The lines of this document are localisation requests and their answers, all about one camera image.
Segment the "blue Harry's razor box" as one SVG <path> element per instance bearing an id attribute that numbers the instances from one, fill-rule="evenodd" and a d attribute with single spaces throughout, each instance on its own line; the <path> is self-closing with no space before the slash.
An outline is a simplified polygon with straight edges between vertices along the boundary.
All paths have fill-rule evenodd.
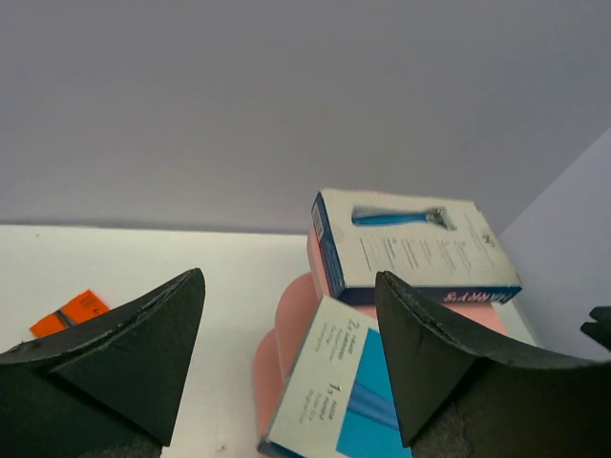
<path id="1" fill-rule="evenodd" d="M 470 200 L 325 188 L 311 217 L 328 293 L 347 304 L 373 303 L 385 271 L 441 303 L 505 303 L 522 289 Z"/>
<path id="2" fill-rule="evenodd" d="M 330 297 L 320 300 L 259 451 L 268 457 L 411 457 L 374 318 Z"/>

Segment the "orange Gillette box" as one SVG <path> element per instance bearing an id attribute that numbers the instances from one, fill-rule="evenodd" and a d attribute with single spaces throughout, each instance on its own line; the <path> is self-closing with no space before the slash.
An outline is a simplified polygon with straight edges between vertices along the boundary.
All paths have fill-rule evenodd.
<path id="1" fill-rule="evenodd" d="M 30 327 L 35 338 L 44 338 L 105 314 L 110 308 L 92 290 L 77 295 Z"/>

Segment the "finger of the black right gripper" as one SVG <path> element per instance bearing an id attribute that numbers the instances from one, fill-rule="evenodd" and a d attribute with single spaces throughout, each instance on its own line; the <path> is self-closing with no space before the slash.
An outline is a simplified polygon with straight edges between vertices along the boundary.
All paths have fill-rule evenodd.
<path id="1" fill-rule="evenodd" d="M 594 307 L 589 317 L 592 322 L 585 322 L 581 325 L 580 331 L 603 346 L 608 351 L 611 350 L 611 306 Z"/>

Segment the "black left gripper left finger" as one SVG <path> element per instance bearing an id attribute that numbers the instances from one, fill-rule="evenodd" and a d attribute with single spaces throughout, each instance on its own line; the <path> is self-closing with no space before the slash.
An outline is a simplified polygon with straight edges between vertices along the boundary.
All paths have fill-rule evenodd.
<path id="1" fill-rule="evenodd" d="M 4 457 L 159 457 L 170 445 L 205 298 L 193 268 L 1 355 Z"/>

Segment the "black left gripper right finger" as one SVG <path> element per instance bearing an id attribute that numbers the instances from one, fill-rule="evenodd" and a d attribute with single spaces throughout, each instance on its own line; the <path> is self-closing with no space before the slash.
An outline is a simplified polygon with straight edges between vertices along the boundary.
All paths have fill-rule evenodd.
<path id="1" fill-rule="evenodd" d="M 606 457 L 610 364 L 471 321 L 396 277 L 375 280 L 403 445 L 415 457 Z"/>

